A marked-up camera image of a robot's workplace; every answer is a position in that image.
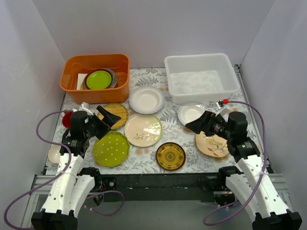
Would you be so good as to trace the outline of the yellow black patterned plate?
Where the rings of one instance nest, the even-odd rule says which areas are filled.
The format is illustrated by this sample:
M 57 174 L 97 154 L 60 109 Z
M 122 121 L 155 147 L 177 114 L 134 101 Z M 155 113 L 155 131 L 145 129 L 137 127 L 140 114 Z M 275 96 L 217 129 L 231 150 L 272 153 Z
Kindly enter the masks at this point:
M 155 158 L 158 165 L 164 170 L 176 171 L 184 165 L 186 161 L 186 153 L 179 144 L 166 142 L 159 146 Z

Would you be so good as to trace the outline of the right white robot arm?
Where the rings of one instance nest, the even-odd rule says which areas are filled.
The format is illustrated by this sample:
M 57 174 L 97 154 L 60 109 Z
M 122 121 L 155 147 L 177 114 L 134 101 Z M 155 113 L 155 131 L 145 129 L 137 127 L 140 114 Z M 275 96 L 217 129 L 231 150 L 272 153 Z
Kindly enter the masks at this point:
M 218 187 L 230 189 L 247 211 L 254 230 L 297 230 L 302 224 L 298 212 L 293 212 L 278 195 L 265 172 L 255 142 L 248 137 L 248 122 L 241 112 L 231 112 L 227 120 L 221 115 L 205 111 L 198 119 L 185 124 L 196 134 L 217 135 L 227 141 L 229 153 L 238 168 L 219 169 Z

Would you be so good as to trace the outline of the cream plate with twig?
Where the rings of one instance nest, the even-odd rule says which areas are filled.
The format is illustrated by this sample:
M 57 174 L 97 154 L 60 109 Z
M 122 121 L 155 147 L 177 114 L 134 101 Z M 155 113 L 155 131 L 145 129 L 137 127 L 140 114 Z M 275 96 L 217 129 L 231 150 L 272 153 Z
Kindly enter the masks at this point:
M 160 140 L 163 125 L 154 115 L 135 114 L 126 122 L 124 134 L 132 145 L 145 148 Z

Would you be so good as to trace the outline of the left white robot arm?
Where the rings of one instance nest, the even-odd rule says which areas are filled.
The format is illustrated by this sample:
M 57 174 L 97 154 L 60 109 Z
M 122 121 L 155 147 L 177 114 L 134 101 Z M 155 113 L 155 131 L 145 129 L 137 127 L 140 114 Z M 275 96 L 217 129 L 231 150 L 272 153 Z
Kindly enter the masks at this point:
M 64 132 L 59 144 L 58 169 L 56 176 L 50 180 L 50 192 L 41 210 L 32 214 L 34 229 L 75 230 L 77 216 L 85 200 L 93 197 L 102 201 L 106 191 L 99 170 L 95 167 L 82 168 L 81 165 L 90 139 L 102 139 L 120 117 L 101 106 L 97 110 L 103 119 L 88 109 L 72 112 L 71 126 Z

